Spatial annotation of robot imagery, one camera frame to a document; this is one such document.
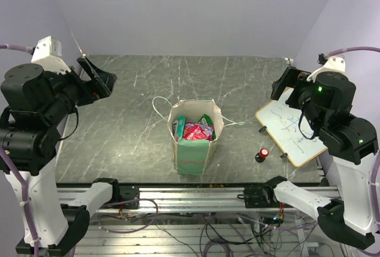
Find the green fruit candy packet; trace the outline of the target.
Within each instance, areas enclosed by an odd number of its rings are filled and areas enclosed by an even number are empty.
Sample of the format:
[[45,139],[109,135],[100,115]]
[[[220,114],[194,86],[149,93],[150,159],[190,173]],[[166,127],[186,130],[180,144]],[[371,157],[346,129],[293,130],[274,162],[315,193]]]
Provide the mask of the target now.
[[214,126],[213,121],[206,114],[204,114],[204,115],[201,116],[201,118],[198,120],[198,123],[202,124],[202,125],[205,125],[205,126],[210,126],[210,127]]

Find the teal candy packet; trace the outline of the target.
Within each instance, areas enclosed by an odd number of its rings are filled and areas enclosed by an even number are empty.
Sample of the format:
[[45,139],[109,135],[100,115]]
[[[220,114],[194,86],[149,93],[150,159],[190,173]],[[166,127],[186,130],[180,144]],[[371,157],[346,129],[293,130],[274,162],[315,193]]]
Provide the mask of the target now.
[[184,130],[185,130],[185,117],[180,116],[173,121],[172,130],[173,137],[176,142],[180,141],[183,138]]

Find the purple berries candy packet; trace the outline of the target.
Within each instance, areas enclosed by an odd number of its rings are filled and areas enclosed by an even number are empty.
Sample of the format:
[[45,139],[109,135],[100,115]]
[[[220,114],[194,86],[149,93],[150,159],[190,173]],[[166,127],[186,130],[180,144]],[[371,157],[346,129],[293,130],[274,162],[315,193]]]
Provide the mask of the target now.
[[202,127],[202,129],[209,135],[209,138],[208,138],[209,141],[212,141],[214,139],[214,128],[213,127],[205,126],[205,125],[202,125],[199,123],[193,123],[193,122],[187,122],[185,124],[185,127],[186,126],[194,126],[194,125],[199,125],[200,127]]

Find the green patterned paper bag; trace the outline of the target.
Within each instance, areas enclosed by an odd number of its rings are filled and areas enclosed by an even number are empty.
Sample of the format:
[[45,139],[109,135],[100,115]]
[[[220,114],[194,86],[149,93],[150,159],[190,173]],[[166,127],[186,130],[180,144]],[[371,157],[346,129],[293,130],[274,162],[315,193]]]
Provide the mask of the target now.
[[178,174],[203,175],[216,150],[222,130],[244,125],[224,117],[214,100],[179,100],[168,116],[162,115],[152,99],[152,107],[167,123],[173,145],[173,162]]

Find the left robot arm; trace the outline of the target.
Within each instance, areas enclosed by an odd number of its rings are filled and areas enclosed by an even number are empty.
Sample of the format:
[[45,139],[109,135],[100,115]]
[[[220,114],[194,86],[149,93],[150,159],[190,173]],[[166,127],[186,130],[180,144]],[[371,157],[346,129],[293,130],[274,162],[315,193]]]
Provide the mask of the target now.
[[78,63],[89,76],[72,68],[47,71],[36,63],[11,68],[1,84],[8,106],[1,115],[1,170],[21,207],[24,237],[19,254],[65,256],[84,237],[90,218],[102,206],[114,208],[125,194],[113,178],[98,178],[73,201],[63,204],[55,179],[58,125],[80,106],[109,97],[117,76],[85,57]]

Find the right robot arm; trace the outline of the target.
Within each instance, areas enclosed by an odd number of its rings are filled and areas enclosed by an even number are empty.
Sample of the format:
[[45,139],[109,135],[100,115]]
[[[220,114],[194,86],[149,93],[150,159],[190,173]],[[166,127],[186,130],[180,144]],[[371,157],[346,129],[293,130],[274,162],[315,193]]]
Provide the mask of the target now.
[[260,194],[247,194],[246,201],[260,199],[269,207],[280,202],[290,205],[312,217],[331,240],[365,250],[379,233],[371,179],[379,150],[376,129],[351,114],[356,86],[345,75],[324,71],[310,81],[307,76],[306,71],[286,68],[272,84],[271,99],[278,100],[285,88],[292,89],[286,104],[300,110],[312,136],[326,146],[337,167],[343,197],[323,197],[276,176],[262,185]]

